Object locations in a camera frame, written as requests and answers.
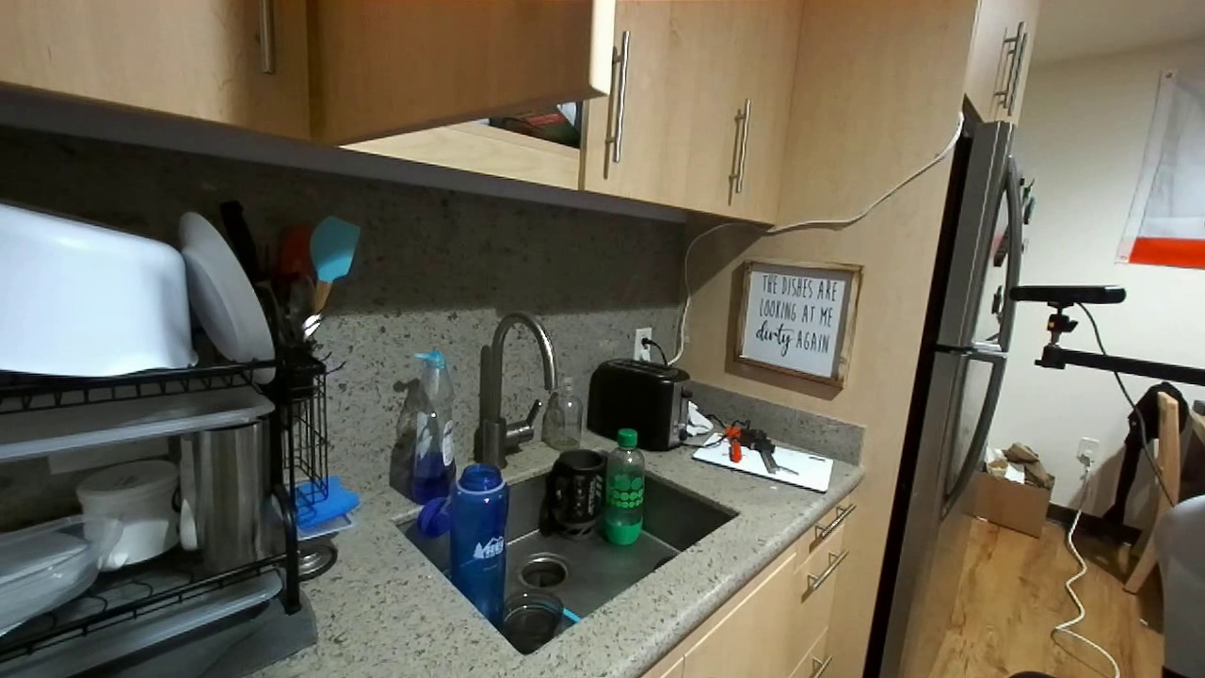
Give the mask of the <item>white cutting board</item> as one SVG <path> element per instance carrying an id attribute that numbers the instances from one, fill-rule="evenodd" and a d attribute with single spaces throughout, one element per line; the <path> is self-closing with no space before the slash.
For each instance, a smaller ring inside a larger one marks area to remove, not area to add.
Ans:
<path id="1" fill-rule="evenodd" d="M 817 494 L 831 487 L 831 472 L 835 472 L 827 454 L 817 454 L 806 448 L 780 444 L 773 454 L 765 454 L 728 438 L 717 438 L 712 444 L 693 448 L 693 459 L 722 472 L 798 487 L 798 490 L 817 490 Z"/>

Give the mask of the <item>cupboard door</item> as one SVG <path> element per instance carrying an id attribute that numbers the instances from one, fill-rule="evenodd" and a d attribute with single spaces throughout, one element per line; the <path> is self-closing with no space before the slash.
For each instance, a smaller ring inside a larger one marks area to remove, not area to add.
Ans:
<path id="1" fill-rule="evenodd" d="M 305 0 L 0 0 L 0 80 L 308 136 Z"/>
<path id="2" fill-rule="evenodd" d="M 616 0 L 610 94 L 589 105 L 581 185 L 770 222 L 801 0 Z"/>
<path id="3" fill-rule="evenodd" d="M 616 0 L 308 0 L 311 136 L 378 138 L 610 90 Z"/>

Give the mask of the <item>blue water bottle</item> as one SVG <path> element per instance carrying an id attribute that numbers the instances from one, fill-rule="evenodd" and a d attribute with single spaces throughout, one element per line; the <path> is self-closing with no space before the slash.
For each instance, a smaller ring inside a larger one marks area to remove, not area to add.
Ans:
<path id="1" fill-rule="evenodd" d="M 505 608 L 509 487 L 492 464 L 472 464 L 452 494 L 452 582 L 483 618 Z"/>

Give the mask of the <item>black toaster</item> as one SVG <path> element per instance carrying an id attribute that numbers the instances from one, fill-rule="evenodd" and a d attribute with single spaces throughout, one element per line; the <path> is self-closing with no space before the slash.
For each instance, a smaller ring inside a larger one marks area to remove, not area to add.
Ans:
<path id="1" fill-rule="evenodd" d="M 600 360 L 589 382 L 589 428 L 614 438 L 632 428 L 648 453 L 683 444 L 686 369 L 655 360 Z"/>

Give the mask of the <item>stainless steel refrigerator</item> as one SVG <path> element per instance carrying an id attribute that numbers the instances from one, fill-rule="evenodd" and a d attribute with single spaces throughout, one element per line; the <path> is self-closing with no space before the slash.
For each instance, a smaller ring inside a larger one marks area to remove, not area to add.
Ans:
<path id="1" fill-rule="evenodd" d="M 1013 124 L 964 110 L 876 578 L 866 678 L 924 678 L 958 598 L 975 473 L 1011 365 L 1028 231 Z"/>

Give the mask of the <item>framed kitchen sign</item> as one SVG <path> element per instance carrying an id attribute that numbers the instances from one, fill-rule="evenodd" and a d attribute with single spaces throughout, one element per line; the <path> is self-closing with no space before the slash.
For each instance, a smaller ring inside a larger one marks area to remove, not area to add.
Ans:
<path id="1" fill-rule="evenodd" d="M 844 389 L 864 272 L 746 258 L 732 274 L 728 369 L 792 390 Z"/>

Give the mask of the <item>cardboard box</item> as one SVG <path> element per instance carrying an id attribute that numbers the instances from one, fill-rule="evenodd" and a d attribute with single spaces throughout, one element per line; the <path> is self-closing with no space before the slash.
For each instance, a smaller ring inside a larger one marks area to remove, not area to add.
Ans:
<path id="1" fill-rule="evenodd" d="M 1056 473 L 1031 444 L 991 448 L 975 478 L 975 513 L 997 526 L 1038 536 Z"/>

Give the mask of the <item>white dinner plate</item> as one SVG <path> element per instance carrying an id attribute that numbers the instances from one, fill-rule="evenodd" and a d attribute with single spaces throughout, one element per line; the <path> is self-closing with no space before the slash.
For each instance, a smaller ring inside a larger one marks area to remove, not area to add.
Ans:
<path id="1" fill-rule="evenodd" d="M 191 317 L 226 360 L 271 360 L 268 312 L 226 238 L 197 212 L 176 222 Z"/>

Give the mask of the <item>white bowl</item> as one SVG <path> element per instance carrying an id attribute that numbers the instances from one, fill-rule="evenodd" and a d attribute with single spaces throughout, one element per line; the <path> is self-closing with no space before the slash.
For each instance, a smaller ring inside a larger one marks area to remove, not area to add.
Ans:
<path id="1" fill-rule="evenodd" d="M 117 464 L 74 487 L 83 537 L 107 571 L 142 564 L 176 546 L 176 468 L 165 459 Z"/>

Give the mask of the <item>brushed metal faucet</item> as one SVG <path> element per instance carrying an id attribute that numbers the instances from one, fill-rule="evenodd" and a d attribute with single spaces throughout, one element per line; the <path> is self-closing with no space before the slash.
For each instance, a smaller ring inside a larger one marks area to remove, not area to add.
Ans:
<path id="1" fill-rule="evenodd" d="M 526 330 L 537 349 L 541 382 L 557 376 L 557 355 L 549 330 L 532 312 L 505 312 L 492 326 L 492 337 L 477 355 L 477 424 L 476 424 L 476 459 L 505 468 L 517 448 L 535 438 L 537 404 L 526 408 L 522 421 L 505 413 L 509 389 L 509 337 Z"/>

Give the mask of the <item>green soda bottle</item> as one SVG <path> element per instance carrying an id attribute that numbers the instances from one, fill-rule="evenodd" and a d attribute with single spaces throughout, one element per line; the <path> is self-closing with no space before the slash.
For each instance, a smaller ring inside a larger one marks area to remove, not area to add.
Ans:
<path id="1" fill-rule="evenodd" d="M 601 536 L 614 546 L 632 546 L 644 536 L 644 453 L 640 431 L 623 428 L 608 454 Z"/>

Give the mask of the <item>wooden chair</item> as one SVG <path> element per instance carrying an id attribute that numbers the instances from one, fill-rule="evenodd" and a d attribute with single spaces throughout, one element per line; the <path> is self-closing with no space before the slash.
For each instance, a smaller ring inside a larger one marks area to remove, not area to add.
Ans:
<path id="1" fill-rule="evenodd" d="M 1150 483 L 1151 483 L 1151 517 L 1137 546 L 1137 562 L 1127 577 L 1127 590 L 1137 595 L 1161 562 L 1161 526 L 1181 497 L 1181 424 L 1191 413 L 1171 390 L 1156 396 L 1156 421 L 1142 424 Z"/>

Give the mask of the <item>black mug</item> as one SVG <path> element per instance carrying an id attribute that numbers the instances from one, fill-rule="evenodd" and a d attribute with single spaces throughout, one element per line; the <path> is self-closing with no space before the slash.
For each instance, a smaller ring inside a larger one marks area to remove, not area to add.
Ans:
<path id="1" fill-rule="evenodd" d="M 547 536 L 591 536 L 601 513 L 601 472 L 608 459 L 589 448 L 568 448 L 555 459 L 541 494 Z"/>

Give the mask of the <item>red handled tool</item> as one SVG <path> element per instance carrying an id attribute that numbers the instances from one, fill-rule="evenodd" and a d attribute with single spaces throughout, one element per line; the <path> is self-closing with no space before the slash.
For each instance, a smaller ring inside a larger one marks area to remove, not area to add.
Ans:
<path id="1" fill-rule="evenodd" d="M 741 464 L 741 459 L 746 459 L 746 440 L 741 440 L 741 431 L 746 431 L 741 424 L 728 424 L 728 428 L 722 428 L 728 459 L 732 459 L 732 464 Z"/>

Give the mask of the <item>white plastic tub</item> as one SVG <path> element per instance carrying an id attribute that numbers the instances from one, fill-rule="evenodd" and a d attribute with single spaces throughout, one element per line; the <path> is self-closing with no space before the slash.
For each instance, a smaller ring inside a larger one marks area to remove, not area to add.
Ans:
<path id="1" fill-rule="evenodd" d="M 0 208 L 0 369 L 126 376 L 191 360 L 176 249 L 59 215 Z"/>

